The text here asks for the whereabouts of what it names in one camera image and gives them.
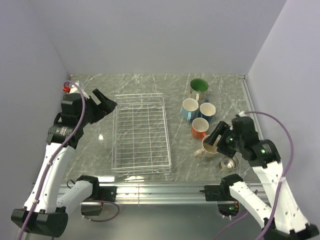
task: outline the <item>red mug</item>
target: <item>red mug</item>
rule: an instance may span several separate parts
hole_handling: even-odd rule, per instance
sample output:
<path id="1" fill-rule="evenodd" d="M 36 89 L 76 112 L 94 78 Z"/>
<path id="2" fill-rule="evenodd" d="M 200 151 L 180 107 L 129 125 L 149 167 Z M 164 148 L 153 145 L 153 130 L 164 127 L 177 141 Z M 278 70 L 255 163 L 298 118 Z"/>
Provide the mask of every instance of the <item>red mug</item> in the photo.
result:
<path id="1" fill-rule="evenodd" d="M 202 140 L 207 136 L 206 131 L 209 129 L 209 123 L 204 118 L 198 117 L 192 122 L 191 134 L 195 139 Z"/>

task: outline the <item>beige mug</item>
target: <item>beige mug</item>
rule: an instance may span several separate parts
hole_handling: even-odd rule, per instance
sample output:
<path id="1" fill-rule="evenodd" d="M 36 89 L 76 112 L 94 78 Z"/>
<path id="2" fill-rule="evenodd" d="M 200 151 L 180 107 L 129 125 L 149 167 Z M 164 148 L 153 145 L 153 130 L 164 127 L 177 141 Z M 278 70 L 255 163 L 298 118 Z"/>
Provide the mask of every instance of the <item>beige mug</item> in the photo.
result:
<path id="1" fill-rule="evenodd" d="M 202 147 L 200 149 L 198 149 L 197 151 L 195 151 L 193 153 L 193 156 L 196 157 L 196 158 L 211 158 L 213 157 L 215 154 L 218 153 L 217 149 L 217 144 L 220 140 L 220 137 L 217 137 L 217 139 L 215 140 L 213 146 L 211 146 L 210 144 L 207 144 L 207 143 L 204 143 L 204 140 L 206 138 L 208 138 L 210 135 L 207 135 L 205 136 L 203 139 L 202 139 Z"/>

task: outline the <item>drying rack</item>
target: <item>drying rack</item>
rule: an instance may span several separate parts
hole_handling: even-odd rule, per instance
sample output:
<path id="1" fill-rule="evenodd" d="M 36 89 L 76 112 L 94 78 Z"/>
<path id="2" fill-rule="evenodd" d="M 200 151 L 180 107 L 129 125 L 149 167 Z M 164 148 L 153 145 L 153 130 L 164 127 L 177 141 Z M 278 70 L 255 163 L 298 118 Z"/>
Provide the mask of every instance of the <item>drying rack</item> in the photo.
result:
<path id="1" fill-rule="evenodd" d="M 170 173 L 163 94 L 116 95 L 115 102 L 112 172 L 117 176 Z"/>

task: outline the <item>white wire rack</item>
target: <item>white wire rack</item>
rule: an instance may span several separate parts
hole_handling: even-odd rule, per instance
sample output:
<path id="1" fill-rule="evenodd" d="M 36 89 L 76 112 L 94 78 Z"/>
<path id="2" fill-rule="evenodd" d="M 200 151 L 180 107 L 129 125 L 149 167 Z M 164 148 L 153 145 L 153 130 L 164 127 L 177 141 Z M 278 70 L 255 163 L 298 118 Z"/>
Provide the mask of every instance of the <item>white wire rack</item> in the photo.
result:
<path id="1" fill-rule="evenodd" d="M 115 102 L 112 172 L 117 176 L 170 173 L 163 94 L 116 95 Z"/>

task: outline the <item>gray marble surface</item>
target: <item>gray marble surface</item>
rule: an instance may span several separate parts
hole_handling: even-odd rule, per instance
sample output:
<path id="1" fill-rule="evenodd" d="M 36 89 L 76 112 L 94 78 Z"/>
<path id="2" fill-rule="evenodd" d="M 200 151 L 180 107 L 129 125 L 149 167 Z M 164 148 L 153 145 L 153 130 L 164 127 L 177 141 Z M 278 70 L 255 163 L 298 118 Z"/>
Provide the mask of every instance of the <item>gray marble surface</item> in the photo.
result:
<path id="1" fill-rule="evenodd" d="M 218 164 L 222 155 L 217 153 L 212 160 L 193 157 L 201 147 L 201 141 L 191 135 L 191 123 L 182 117 L 182 102 L 189 97 L 190 81 L 205 79 L 209 84 L 207 99 L 215 105 L 216 114 L 210 122 L 209 133 L 219 121 L 231 123 L 240 111 L 248 110 L 241 81 L 238 75 L 217 74 L 80 74 L 72 81 L 84 82 L 90 95 L 98 88 L 114 100 L 117 94 L 163 93 L 171 151 L 170 174 L 138 176 L 115 176 L 111 171 L 113 144 L 113 114 L 101 121 L 87 125 L 79 141 L 75 156 L 68 164 L 63 180 L 76 180 L 81 175 L 99 177 L 100 180 L 116 182 L 220 182 L 227 174 L 220 171 Z M 246 182 L 258 182 L 249 164 L 241 159 L 236 171 Z"/>

